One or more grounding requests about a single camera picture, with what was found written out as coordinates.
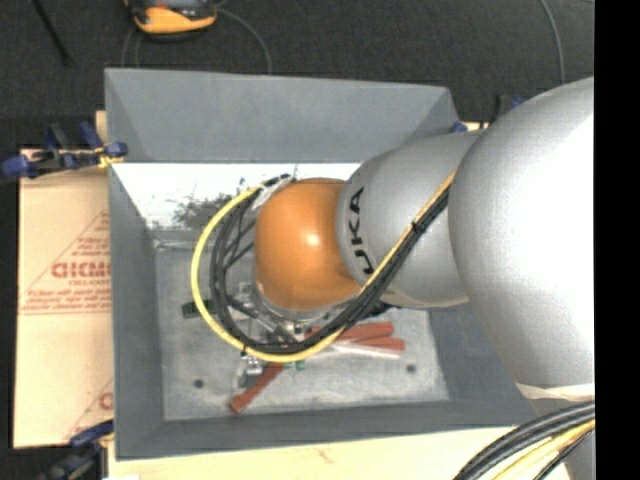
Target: black cable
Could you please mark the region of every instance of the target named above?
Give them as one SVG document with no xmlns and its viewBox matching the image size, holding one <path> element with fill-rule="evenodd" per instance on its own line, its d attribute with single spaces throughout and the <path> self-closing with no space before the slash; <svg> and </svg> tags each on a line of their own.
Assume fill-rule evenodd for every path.
<svg viewBox="0 0 640 480">
<path fill-rule="evenodd" d="M 35 6 L 36 11 L 38 13 L 38 16 L 40 16 L 42 23 L 44 24 L 44 26 L 47 29 L 47 32 L 49 33 L 49 37 L 51 37 L 51 39 L 53 40 L 53 43 L 55 44 L 58 50 L 58 53 L 60 54 L 60 60 L 62 61 L 62 65 L 65 67 L 75 67 L 76 63 L 73 60 L 73 57 L 71 57 L 71 55 L 65 48 L 64 44 L 62 43 L 62 39 L 60 39 L 60 36 L 58 35 L 58 31 L 56 30 L 56 28 L 53 26 L 53 23 L 49 19 L 49 15 L 47 14 L 47 11 L 45 11 L 44 6 L 42 5 L 42 2 L 40 2 L 40 0 L 31 0 L 31 2 L 33 2 L 33 5 Z"/>
<path fill-rule="evenodd" d="M 590 430 L 585 434 L 581 435 L 578 439 L 576 439 L 569 446 L 565 446 L 558 455 L 556 455 L 553 459 L 551 459 L 545 466 L 542 468 L 538 474 L 535 476 L 533 480 L 544 480 L 547 476 L 560 464 L 564 462 L 564 460 L 571 455 L 571 453 L 578 447 L 580 444 L 587 439 L 589 436 L 595 433 L 594 430 Z"/>
<path fill-rule="evenodd" d="M 211 306 L 214 314 L 218 316 L 221 325 L 233 336 L 238 338 L 248 347 L 254 348 L 263 353 L 269 354 L 292 354 L 301 352 L 326 338 L 327 336 L 337 332 L 341 328 L 350 328 L 357 324 L 367 315 L 375 310 L 380 297 L 388 287 L 389 283 L 395 277 L 396 273 L 404 263 L 414 245 L 420 239 L 422 234 L 428 229 L 435 218 L 444 210 L 447 205 L 449 189 L 443 191 L 439 198 L 434 202 L 431 208 L 413 224 L 413 228 L 404 242 L 398 247 L 395 255 L 380 271 L 376 280 L 367 286 L 363 292 L 353 301 L 351 301 L 343 311 L 322 327 L 318 332 L 301 340 L 287 341 L 280 343 L 262 343 L 254 338 L 247 336 L 235 323 L 229 313 L 229 307 L 234 307 L 234 301 L 226 293 L 226 269 L 224 268 L 224 258 L 226 250 L 233 248 L 234 245 L 227 245 L 230 233 L 237 224 L 240 214 L 244 213 L 248 206 L 258 197 L 259 193 L 243 201 L 220 223 L 218 235 L 216 237 L 214 248 L 211 256 L 210 268 L 210 287 L 211 287 Z"/>
<path fill-rule="evenodd" d="M 481 450 L 454 480 L 476 480 L 497 464 L 554 434 L 586 423 L 595 417 L 595 402 L 586 402 L 537 418 L 498 438 Z"/>
</svg>

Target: kuka logo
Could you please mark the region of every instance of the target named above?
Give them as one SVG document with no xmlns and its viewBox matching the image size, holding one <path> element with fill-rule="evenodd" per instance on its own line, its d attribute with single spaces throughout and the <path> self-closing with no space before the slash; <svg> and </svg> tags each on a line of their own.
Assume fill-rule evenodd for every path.
<svg viewBox="0 0 640 480">
<path fill-rule="evenodd" d="M 349 219 L 349 231 L 351 231 L 351 245 L 357 247 L 353 253 L 356 255 L 356 258 L 362 258 L 366 265 L 363 265 L 362 271 L 365 275 L 369 276 L 373 274 L 373 265 L 371 264 L 371 260 L 369 260 L 369 256 L 367 256 L 367 251 L 364 250 L 362 237 L 358 236 L 358 232 L 360 231 L 360 196 L 364 192 L 364 187 L 361 187 L 355 194 L 351 196 L 351 203 L 349 204 L 349 209 L 355 215 L 355 220 Z"/>
<path fill-rule="evenodd" d="M 93 261 L 83 261 L 81 263 L 59 262 L 51 266 L 51 275 L 58 279 L 75 277 L 109 277 L 111 275 L 111 264 Z"/>
</svg>

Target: red object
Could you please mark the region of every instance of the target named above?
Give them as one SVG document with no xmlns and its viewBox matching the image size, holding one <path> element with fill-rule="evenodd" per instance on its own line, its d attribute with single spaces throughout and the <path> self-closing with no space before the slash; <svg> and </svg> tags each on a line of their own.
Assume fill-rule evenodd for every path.
<svg viewBox="0 0 640 480">
<path fill-rule="evenodd" d="M 255 386 L 247 389 L 240 395 L 234 396 L 231 399 L 231 402 L 229 403 L 229 409 L 231 409 L 234 414 L 240 414 L 253 401 L 253 399 L 257 397 L 262 392 L 262 390 L 269 385 L 272 380 L 274 380 L 278 375 L 280 375 L 280 373 L 282 373 L 282 369 L 282 363 L 269 363 L 262 372 L 262 375 L 258 377 Z"/>
<path fill-rule="evenodd" d="M 320 327 L 313 327 L 309 335 L 320 330 Z M 387 338 L 393 334 L 393 324 L 391 322 L 376 322 L 373 324 L 362 324 L 343 332 L 337 341 L 361 341 L 371 338 Z"/>
</svg>

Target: cardboard sheet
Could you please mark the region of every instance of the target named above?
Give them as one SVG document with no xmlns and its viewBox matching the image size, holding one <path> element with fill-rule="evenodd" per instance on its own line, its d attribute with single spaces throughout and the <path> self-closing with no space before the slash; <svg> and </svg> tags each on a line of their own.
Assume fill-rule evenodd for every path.
<svg viewBox="0 0 640 480">
<path fill-rule="evenodd" d="M 14 447 L 113 416 L 107 176 L 21 181 Z"/>
</svg>

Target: yellow cable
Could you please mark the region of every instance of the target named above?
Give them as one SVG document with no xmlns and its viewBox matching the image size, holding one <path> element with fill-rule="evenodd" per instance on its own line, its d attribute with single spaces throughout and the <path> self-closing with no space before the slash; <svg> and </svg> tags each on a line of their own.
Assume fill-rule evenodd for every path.
<svg viewBox="0 0 640 480">
<path fill-rule="evenodd" d="M 538 445 L 536 448 L 517 459 L 515 462 L 509 465 L 509 467 L 498 473 L 498 475 L 493 477 L 493 480 L 523 478 L 523 473 L 526 472 L 529 468 L 533 467 L 544 458 L 549 458 L 549 460 L 551 460 L 551 458 L 549 457 L 551 454 L 559 453 L 563 448 L 571 445 L 584 434 L 593 430 L 595 426 L 596 420 L 592 419 L 586 423 L 583 423 L 582 425 L 578 425 L 577 427 L 569 429 L 566 432 L 547 440 L 546 442 Z"/>
<path fill-rule="evenodd" d="M 199 270 L 200 270 L 200 258 L 202 256 L 202 252 L 211 236 L 211 233 L 216 228 L 216 226 L 220 223 L 220 221 L 238 204 L 240 204 L 245 199 L 248 199 L 253 194 L 255 194 L 261 187 L 250 188 L 240 194 L 238 194 L 235 198 L 225 204 L 220 211 L 218 211 L 213 218 L 209 221 L 207 226 L 204 228 L 202 235 L 200 235 L 200 239 L 196 244 L 196 248 L 193 252 L 193 259 L 191 260 L 191 291 L 193 293 L 193 300 L 195 302 L 196 308 L 200 312 L 200 315 L 204 319 L 204 321 L 211 327 L 211 329 L 222 338 L 224 341 L 236 347 L 239 350 L 245 351 L 247 354 L 252 355 L 258 359 L 262 359 L 263 361 L 269 361 L 272 363 L 288 363 L 291 361 L 300 361 L 302 359 L 306 359 L 307 357 L 312 356 L 313 354 L 320 352 L 322 349 L 328 347 L 333 341 L 340 336 L 344 327 L 340 328 L 338 331 L 330 334 L 323 340 L 319 341 L 317 344 L 301 351 L 293 354 L 267 354 L 264 352 L 260 352 L 259 350 L 255 350 L 252 347 L 246 346 L 242 341 L 240 341 L 235 336 L 232 336 L 227 332 L 227 330 L 222 327 L 216 320 L 209 314 L 207 307 L 202 299 L 202 294 L 200 293 L 200 283 L 198 280 Z"/>
<path fill-rule="evenodd" d="M 412 223 L 409 226 L 407 226 L 407 228 L 404 230 L 404 232 L 402 233 L 400 238 L 396 241 L 395 245 L 389 250 L 389 252 L 386 254 L 386 256 L 382 259 L 382 261 L 380 262 L 378 267 L 374 270 L 373 274 L 371 274 L 369 279 L 367 279 L 367 282 L 364 284 L 364 286 L 362 286 L 362 288 L 360 288 L 360 291 L 358 292 L 357 296 L 360 296 L 364 292 L 364 290 L 368 286 L 370 286 L 371 283 L 373 283 L 375 281 L 375 279 L 380 275 L 380 272 L 382 271 L 382 269 L 385 267 L 385 265 L 387 263 L 389 263 L 391 258 L 393 258 L 393 256 L 395 255 L 396 251 L 402 245 L 402 242 L 404 241 L 404 239 L 412 231 L 414 224 L 417 223 L 420 220 L 420 218 L 427 211 L 429 211 L 429 209 L 431 208 L 431 206 L 433 206 L 434 202 L 438 199 L 438 197 L 440 197 L 442 195 L 442 193 L 449 186 L 451 186 L 451 183 L 453 182 L 453 178 L 454 178 L 455 174 L 456 174 L 456 171 L 455 170 L 452 171 L 451 174 L 449 174 L 449 176 L 447 177 L 447 179 L 440 185 L 440 187 L 438 187 L 438 190 L 436 190 L 436 192 L 433 194 L 433 196 L 431 196 L 431 198 L 422 207 L 420 212 L 418 212 L 418 215 L 415 217 L 415 219 L 412 221 Z M 205 248 L 207 242 L 209 241 L 209 237 L 211 236 L 211 233 L 213 233 L 213 230 L 218 226 L 218 224 L 222 221 L 222 219 L 233 208 L 235 208 L 242 201 L 248 199 L 249 197 L 251 197 L 252 195 L 254 195 L 256 192 L 258 192 L 261 189 L 262 189 L 262 186 L 257 186 L 257 187 L 253 187 L 253 188 L 250 188 L 248 190 L 245 190 L 244 192 L 241 192 L 240 194 L 238 194 L 236 197 L 231 199 L 231 201 L 229 201 L 227 204 L 225 204 L 211 218 L 211 220 L 209 221 L 207 226 L 204 228 L 204 230 L 202 231 L 202 234 L 200 235 L 200 238 L 198 239 L 198 243 L 196 244 L 196 248 L 195 248 L 195 250 L 193 252 L 193 258 L 191 260 L 191 292 L 193 294 L 193 300 L 194 300 L 194 303 L 196 305 L 196 308 L 198 309 L 198 312 L 202 316 L 203 320 L 213 330 L 213 332 L 215 332 L 218 336 L 220 336 L 220 338 L 222 338 L 224 341 L 226 341 L 229 345 L 232 345 L 235 348 L 237 348 L 238 350 L 242 350 L 242 351 L 246 352 L 247 354 L 252 355 L 253 357 L 256 357 L 258 359 L 262 359 L 263 361 L 269 361 L 269 362 L 272 362 L 272 363 L 289 363 L 289 362 L 292 362 L 292 361 L 301 361 L 302 359 L 306 359 L 307 357 L 310 357 L 313 354 L 317 354 L 321 350 L 323 350 L 326 347 L 328 347 L 329 345 L 331 345 L 331 343 L 333 343 L 336 340 L 336 338 L 338 338 L 338 336 L 340 336 L 340 334 L 342 334 L 342 332 L 344 331 L 345 326 L 342 326 L 340 329 L 338 329 L 333 334 L 330 334 L 329 336 L 327 336 L 326 338 L 323 338 L 321 341 L 319 341 L 315 345 L 312 345 L 309 348 L 307 348 L 307 349 L 305 349 L 305 350 L 303 350 L 301 352 L 295 352 L 295 353 L 292 353 L 292 354 L 267 354 L 267 353 L 260 352 L 259 350 L 256 350 L 256 349 L 254 349 L 252 347 L 249 347 L 249 346 L 245 345 L 238 338 L 236 338 L 235 336 L 232 336 L 231 334 L 229 334 L 227 332 L 227 330 L 224 327 L 222 327 L 211 316 L 211 314 L 209 313 L 209 311 L 208 311 L 208 309 L 207 309 L 207 307 L 206 307 L 206 305 L 204 303 L 204 300 L 202 299 L 202 294 L 200 292 L 200 282 L 198 280 L 199 272 L 200 272 L 200 258 L 202 257 L 202 252 L 204 251 L 204 248 Z"/>
<path fill-rule="evenodd" d="M 402 235 L 400 235 L 400 238 L 398 238 L 398 240 L 396 240 L 396 243 L 393 245 L 393 247 L 391 249 L 389 249 L 389 252 L 382 259 L 382 261 L 380 262 L 378 267 L 373 271 L 373 274 L 371 274 L 371 276 L 369 276 L 369 279 L 367 279 L 367 282 L 360 289 L 360 292 L 358 292 L 358 295 L 360 295 L 371 283 L 373 283 L 376 280 L 376 278 L 380 274 L 380 271 L 387 265 L 387 263 L 389 263 L 389 261 L 391 261 L 391 258 L 393 258 L 393 256 L 396 254 L 397 250 L 402 245 L 402 242 L 404 242 L 405 238 L 409 235 L 409 233 L 411 233 L 411 231 L 413 230 L 414 224 L 418 223 L 418 221 L 424 216 L 424 214 L 427 213 L 431 209 L 433 204 L 442 195 L 442 193 L 451 186 L 451 183 L 453 183 L 453 178 L 455 178 L 455 176 L 456 176 L 456 169 L 451 171 L 449 176 L 447 176 L 447 178 L 442 182 L 442 184 L 438 187 L 438 189 L 433 193 L 431 198 L 420 209 L 420 211 L 418 212 L 416 217 L 413 219 L 413 221 L 411 221 L 411 224 L 409 224 L 405 228 L 405 230 L 402 233 Z"/>
</svg>

